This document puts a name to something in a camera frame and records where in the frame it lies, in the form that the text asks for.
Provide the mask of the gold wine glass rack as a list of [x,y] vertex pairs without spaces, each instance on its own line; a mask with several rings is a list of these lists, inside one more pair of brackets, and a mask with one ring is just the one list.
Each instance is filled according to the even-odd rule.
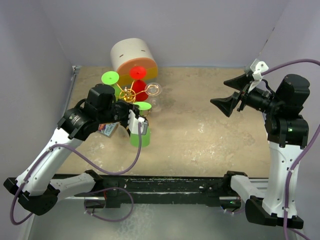
[[127,87],[122,88],[121,87],[121,89],[122,89],[122,91],[119,95],[119,99],[124,100],[125,102],[131,103],[131,104],[135,104],[136,93],[131,88],[127,88]]

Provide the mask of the red wine glass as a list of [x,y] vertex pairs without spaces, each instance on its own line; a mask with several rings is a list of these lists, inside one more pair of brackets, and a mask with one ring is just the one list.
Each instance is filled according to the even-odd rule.
[[135,101],[144,102],[148,98],[145,91],[146,83],[143,78],[147,75],[147,70],[143,66],[134,66],[129,71],[130,77],[133,79],[132,90],[135,92]]

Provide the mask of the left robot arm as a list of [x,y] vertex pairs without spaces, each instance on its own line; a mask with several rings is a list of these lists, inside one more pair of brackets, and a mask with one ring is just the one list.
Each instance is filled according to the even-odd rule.
[[32,164],[17,178],[5,180],[4,187],[14,195],[12,206],[19,203],[30,213],[41,216],[65,198],[82,193],[101,194],[103,179],[94,170],[60,180],[53,177],[71,153],[83,158],[77,147],[97,132],[100,125],[111,123],[120,123],[139,138],[149,127],[137,105],[116,100],[115,89],[100,83],[89,90],[87,98],[64,113]]

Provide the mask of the clear plastic wine glass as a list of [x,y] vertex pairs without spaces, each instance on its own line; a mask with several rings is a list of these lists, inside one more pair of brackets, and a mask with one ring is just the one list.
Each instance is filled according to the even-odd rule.
[[162,87],[156,82],[151,82],[145,86],[145,93],[148,95],[147,102],[151,104],[152,112],[160,112],[162,109],[160,94]]

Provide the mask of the green wine glass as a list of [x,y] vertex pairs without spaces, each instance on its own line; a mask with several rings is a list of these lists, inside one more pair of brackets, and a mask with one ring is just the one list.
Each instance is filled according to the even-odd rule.
[[122,92],[121,87],[118,85],[118,81],[120,79],[119,74],[116,71],[107,71],[102,74],[101,81],[105,85],[109,85],[115,90],[115,97],[118,100],[120,97],[120,93]]
[[[139,109],[139,115],[141,117],[144,117],[145,119],[147,119],[147,116],[149,115],[152,105],[148,102],[145,101],[136,101],[134,103],[135,105],[137,105],[137,108]],[[141,132],[141,147],[147,147],[150,144],[150,128],[149,126],[146,127],[146,133],[143,134],[143,131]],[[134,134],[131,133],[130,134],[130,144],[133,147],[138,147],[139,146],[139,135],[138,134]]]

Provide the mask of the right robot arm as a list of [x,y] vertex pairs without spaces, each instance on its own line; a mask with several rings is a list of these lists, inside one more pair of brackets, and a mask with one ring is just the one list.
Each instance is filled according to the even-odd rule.
[[214,104],[230,117],[233,110],[248,106],[266,115],[265,130],[270,150],[270,170],[265,192],[258,190],[243,173],[233,173],[222,183],[228,196],[236,193],[244,202],[250,223],[301,230],[295,202],[299,164],[295,161],[307,147],[309,125],[300,112],[310,95],[310,83],[297,74],[288,74],[276,91],[250,89],[254,79],[249,74],[224,81],[235,89],[226,98],[214,98]]

